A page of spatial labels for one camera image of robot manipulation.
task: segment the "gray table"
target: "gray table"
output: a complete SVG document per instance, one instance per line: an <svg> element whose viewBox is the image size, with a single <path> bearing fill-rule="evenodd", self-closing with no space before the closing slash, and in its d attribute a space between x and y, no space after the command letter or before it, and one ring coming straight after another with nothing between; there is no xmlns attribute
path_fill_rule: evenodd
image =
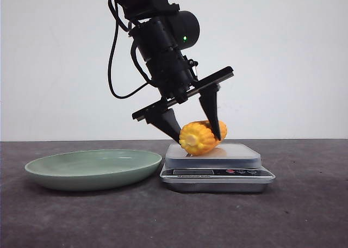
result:
<svg viewBox="0 0 348 248"><path fill-rule="evenodd" d="M164 156L171 141L3 142L1 247L348 247L348 140L238 142L277 175L266 192L180 194L159 170L119 189L48 190L27 162L102 148Z"/></svg>

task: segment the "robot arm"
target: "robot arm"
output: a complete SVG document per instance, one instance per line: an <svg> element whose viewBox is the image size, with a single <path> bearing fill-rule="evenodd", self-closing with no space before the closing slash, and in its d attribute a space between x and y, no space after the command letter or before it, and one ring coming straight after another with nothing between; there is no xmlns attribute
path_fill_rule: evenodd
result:
<svg viewBox="0 0 348 248"><path fill-rule="evenodd" d="M159 128L175 141L179 142L180 126L170 108L176 103L184 103L189 97L200 93L201 106L212 126L214 135L220 140L220 128L217 115L216 93L219 83L233 76L231 67L198 80L192 67L198 62L187 59L181 50L193 46L198 40L200 26L197 18L188 11L180 11L178 4L169 4L168 0L114 0L115 8L109 0L109 7L116 19L117 39L120 26L133 38L131 56L136 68L147 84L156 87L161 100L133 113L133 119L145 119L147 123ZM126 27L120 20L117 4L123 8ZM146 62L151 79L139 66L135 50L138 49Z"/></svg>

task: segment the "yellow corn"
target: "yellow corn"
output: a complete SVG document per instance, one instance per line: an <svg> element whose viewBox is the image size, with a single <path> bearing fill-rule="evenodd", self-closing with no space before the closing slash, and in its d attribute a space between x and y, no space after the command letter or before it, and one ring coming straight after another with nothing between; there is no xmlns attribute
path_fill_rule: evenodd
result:
<svg viewBox="0 0 348 248"><path fill-rule="evenodd" d="M219 125L221 141L214 136L208 120L188 123L180 131L179 143L181 147L194 156L209 152L226 137L226 124L219 121Z"/></svg>

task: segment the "green plate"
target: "green plate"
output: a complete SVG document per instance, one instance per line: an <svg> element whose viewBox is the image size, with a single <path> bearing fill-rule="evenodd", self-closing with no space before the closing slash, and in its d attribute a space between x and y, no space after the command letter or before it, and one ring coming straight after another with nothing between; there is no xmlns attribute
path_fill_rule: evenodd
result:
<svg viewBox="0 0 348 248"><path fill-rule="evenodd" d="M121 187L150 176L162 157L138 150L91 150L56 154L25 166L39 185L67 191Z"/></svg>

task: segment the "white wall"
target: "white wall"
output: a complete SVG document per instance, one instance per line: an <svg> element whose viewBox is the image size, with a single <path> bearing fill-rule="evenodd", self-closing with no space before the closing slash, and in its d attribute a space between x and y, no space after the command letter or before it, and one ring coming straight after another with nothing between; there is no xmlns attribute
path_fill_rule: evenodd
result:
<svg viewBox="0 0 348 248"><path fill-rule="evenodd" d="M193 12L197 44L183 51L205 77L227 65L219 117L228 138L348 138L348 0L169 0ZM2 140L168 139L132 112L159 99L147 87L112 97L107 0L2 0ZM120 33L119 93L142 84ZM198 97L174 110L205 119Z"/></svg>

